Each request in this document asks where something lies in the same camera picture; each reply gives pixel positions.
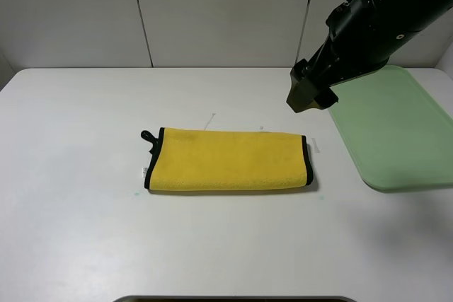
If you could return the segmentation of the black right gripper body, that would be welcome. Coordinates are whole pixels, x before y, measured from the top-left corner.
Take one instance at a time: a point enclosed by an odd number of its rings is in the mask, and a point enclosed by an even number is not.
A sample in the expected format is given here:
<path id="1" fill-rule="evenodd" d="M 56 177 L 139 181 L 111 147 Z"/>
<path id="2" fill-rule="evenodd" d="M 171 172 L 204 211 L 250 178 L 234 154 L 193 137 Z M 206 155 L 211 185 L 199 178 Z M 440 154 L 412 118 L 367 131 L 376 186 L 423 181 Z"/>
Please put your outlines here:
<path id="1" fill-rule="evenodd" d="M 326 24 L 321 47 L 297 62 L 298 86 L 333 86 L 382 68 L 403 46 L 403 0 L 345 0 Z"/>

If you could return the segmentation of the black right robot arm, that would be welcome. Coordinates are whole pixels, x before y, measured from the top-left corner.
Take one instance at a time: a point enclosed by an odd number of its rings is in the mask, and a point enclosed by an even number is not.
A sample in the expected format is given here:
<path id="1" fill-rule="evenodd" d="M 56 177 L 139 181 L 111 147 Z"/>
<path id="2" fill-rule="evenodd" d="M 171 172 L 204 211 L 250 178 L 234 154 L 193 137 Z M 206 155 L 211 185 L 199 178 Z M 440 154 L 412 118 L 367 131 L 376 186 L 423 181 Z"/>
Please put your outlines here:
<path id="1" fill-rule="evenodd" d="M 295 112 L 338 102 L 332 86 L 380 70 L 390 56 L 452 8 L 452 0 L 344 0 L 326 19 L 328 35 L 291 69 Z"/>

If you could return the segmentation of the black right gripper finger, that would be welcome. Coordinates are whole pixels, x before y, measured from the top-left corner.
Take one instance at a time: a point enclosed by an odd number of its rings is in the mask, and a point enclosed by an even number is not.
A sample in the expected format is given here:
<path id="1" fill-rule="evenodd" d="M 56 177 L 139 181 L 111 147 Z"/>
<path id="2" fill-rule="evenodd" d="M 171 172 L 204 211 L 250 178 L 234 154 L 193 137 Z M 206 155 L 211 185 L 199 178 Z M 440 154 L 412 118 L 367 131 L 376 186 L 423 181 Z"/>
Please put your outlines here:
<path id="1" fill-rule="evenodd" d="M 311 86 L 312 101 L 309 104 L 310 109 L 325 110 L 338 102 L 338 96 L 330 87 Z"/>
<path id="2" fill-rule="evenodd" d="M 306 63 L 296 63 L 290 71 L 291 88 L 287 96 L 287 104 L 295 113 L 320 108 L 315 101 L 318 90 L 305 76 L 305 66 Z"/>

